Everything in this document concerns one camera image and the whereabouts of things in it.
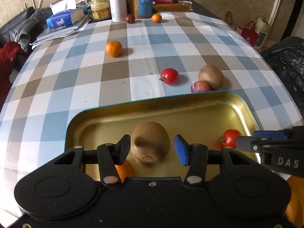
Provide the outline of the far dark plum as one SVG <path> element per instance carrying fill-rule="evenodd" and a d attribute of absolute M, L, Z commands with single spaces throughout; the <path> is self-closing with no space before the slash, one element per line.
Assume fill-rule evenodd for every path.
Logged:
<path fill-rule="evenodd" d="M 135 16 L 133 14 L 127 14 L 125 17 L 125 22 L 128 24 L 132 24 L 135 22 Z"/>

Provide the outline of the red shopping bag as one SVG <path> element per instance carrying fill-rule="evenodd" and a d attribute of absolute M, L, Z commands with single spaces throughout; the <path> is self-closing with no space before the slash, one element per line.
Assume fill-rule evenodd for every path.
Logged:
<path fill-rule="evenodd" d="M 256 33 L 256 23 L 255 21 L 251 20 L 247 24 L 240 27 L 241 36 L 251 45 L 255 46 L 258 34 Z"/>

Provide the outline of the yellow lid honey jar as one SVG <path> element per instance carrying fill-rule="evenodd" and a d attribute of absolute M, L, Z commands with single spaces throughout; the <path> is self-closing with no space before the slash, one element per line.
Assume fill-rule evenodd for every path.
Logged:
<path fill-rule="evenodd" d="M 91 0 L 91 14 L 95 21 L 103 21 L 110 18 L 109 0 Z"/>

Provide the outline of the orange mandarin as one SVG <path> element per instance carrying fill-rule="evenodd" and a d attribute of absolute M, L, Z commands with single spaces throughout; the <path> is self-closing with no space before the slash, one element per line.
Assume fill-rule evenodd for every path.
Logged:
<path fill-rule="evenodd" d="M 118 57 L 123 52 L 123 46 L 119 41 L 110 41 L 105 46 L 105 52 L 111 57 Z"/>
<path fill-rule="evenodd" d="M 117 170 L 117 173 L 119 174 L 122 183 L 125 181 L 126 178 L 133 177 L 135 175 L 133 166 L 128 160 L 125 160 L 122 165 L 115 165 L 115 168 Z"/>

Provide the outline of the wooden cutting board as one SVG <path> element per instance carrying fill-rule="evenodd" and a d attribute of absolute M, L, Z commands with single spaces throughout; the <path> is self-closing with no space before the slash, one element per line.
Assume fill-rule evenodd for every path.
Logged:
<path fill-rule="evenodd" d="M 182 4 L 155 4 L 155 12 L 192 12 L 192 9 Z"/>

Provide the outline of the white paper bag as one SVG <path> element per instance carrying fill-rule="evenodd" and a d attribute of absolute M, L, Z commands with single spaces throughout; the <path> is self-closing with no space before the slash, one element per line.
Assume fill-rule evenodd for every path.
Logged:
<path fill-rule="evenodd" d="M 268 19 L 264 20 L 262 17 L 257 19 L 255 25 L 255 32 L 258 34 L 258 38 L 255 43 L 255 47 L 261 47 L 263 45 L 265 37 L 269 34 L 271 25 L 268 22 Z"/>

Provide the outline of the blue tissue pack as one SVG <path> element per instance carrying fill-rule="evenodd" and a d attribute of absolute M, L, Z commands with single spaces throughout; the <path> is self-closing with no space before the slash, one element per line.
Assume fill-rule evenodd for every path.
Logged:
<path fill-rule="evenodd" d="M 48 19 L 46 19 L 46 23 L 49 29 L 54 29 L 65 25 L 75 24 L 84 16 L 85 14 L 83 13 L 82 8 L 65 10 L 50 16 Z"/>

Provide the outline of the gold metal tray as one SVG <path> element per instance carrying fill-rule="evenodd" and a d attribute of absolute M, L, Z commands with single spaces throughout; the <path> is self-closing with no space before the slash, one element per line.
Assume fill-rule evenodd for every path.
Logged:
<path fill-rule="evenodd" d="M 162 125 L 170 139 L 180 134 L 189 143 L 221 150 L 226 130 L 237 129 L 251 135 L 258 124 L 246 104 L 230 91 L 169 96 L 125 104 L 87 109 L 69 123 L 65 149 L 82 146 L 94 150 L 105 143 L 117 143 L 140 124 L 154 121 Z"/>

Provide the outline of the black puffer jacket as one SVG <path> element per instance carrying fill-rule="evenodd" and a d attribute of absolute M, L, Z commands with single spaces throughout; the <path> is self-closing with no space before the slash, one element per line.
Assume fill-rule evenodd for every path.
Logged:
<path fill-rule="evenodd" d="M 260 52 L 262 58 L 282 81 L 303 114 L 303 39 L 289 36 Z"/>

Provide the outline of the far small mandarin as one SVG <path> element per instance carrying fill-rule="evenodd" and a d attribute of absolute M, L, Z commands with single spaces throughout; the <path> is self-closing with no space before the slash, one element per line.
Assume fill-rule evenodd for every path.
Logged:
<path fill-rule="evenodd" d="M 152 17 L 151 17 L 151 20 L 154 22 L 154 23 L 161 23 L 162 22 L 162 16 L 160 14 L 153 14 Z"/>

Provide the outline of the black leather sofa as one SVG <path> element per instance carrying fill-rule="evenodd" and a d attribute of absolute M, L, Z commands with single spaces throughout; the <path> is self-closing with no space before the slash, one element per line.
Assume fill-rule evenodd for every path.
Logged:
<path fill-rule="evenodd" d="M 29 7 L 1 27 L 1 47 L 3 47 L 7 42 L 15 40 L 17 29 L 22 26 L 27 21 L 27 19 L 30 18 L 32 14 L 34 14 L 34 12 L 34 8 Z"/>

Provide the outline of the red plum by tray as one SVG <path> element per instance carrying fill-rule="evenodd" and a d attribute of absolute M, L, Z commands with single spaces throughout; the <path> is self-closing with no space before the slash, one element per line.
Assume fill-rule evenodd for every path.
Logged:
<path fill-rule="evenodd" d="M 196 81 L 191 86 L 191 93 L 205 93 L 209 91 L 211 91 L 211 87 L 206 81 Z"/>

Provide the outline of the white purple thermos bottle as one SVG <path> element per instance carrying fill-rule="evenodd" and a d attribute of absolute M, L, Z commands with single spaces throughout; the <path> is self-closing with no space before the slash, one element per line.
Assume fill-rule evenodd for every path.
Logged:
<path fill-rule="evenodd" d="M 127 2 L 126 0 L 109 0 L 111 18 L 113 22 L 122 22 L 127 15 Z"/>

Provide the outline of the red tomato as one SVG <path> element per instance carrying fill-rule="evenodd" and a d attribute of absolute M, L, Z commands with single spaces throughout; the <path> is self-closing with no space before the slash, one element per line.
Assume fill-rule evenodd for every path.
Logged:
<path fill-rule="evenodd" d="M 160 73 L 159 80 L 165 84 L 175 84 L 178 80 L 179 73 L 173 68 L 166 68 Z"/>
<path fill-rule="evenodd" d="M 236 140 L 241 136 L 241 132 L 237 129 L 228 129 L 226 130 L 221 137 L 221 144 L 223 147 L 232 147 L 236 149 Z"/>

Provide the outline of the kiwi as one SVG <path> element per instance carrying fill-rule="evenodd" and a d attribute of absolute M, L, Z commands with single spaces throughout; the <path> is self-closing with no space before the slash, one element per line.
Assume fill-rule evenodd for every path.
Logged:
<path fill-rule="evenodd" d="M 162 162 L 171 146 L 166 129 L 157 122 L 139 124 L 131 135 L 130 151 L 139 161 L 147 164 Z"/>
<path fill-rule="evenodd" d="M 214 65 L 205 65 L 200 69 L 198 80 L 207 82 L 212 89 L 220 89 L 223 84 L 224 74 Z"/>

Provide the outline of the checkered tablecloth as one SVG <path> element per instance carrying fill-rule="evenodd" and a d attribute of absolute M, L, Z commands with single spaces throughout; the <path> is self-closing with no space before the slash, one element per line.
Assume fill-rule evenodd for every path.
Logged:
<path fill-rule="evenodd" d="M 106 54 L 110 41 L 122 44 L 118 57 Z M 187 94 L 206 64 L 223 72 L 223 89 L 245 99 L 260 128 L 303 124 L 276 74 L 218 19 L 164 12 L 161 23 L 107 20 L 37 46 L 1 111 L 1 223 L 19 216 L 13 197 L 17 181 L 63 152 L 67 126 L 76 114 L 101 105 Z M 175 84 L 159 80 L 166 68 L 179 73 Z"/>

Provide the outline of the stack of books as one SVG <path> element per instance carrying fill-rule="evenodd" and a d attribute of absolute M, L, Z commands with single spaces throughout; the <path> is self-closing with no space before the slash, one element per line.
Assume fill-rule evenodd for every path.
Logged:
<path fill-rule="evenodd" d="M 75 24 L 65 25 L 58 28 L 49 29 L 46 28 L 41 34 L 39 34 L 36 40 L 29 45 L 34 49 L 36 46 L 59 38 L 65 38 L 71 36 L 79 31 L 82 31 L 89 22 L 89 16 L 86 14 L 82 19 Z"/>

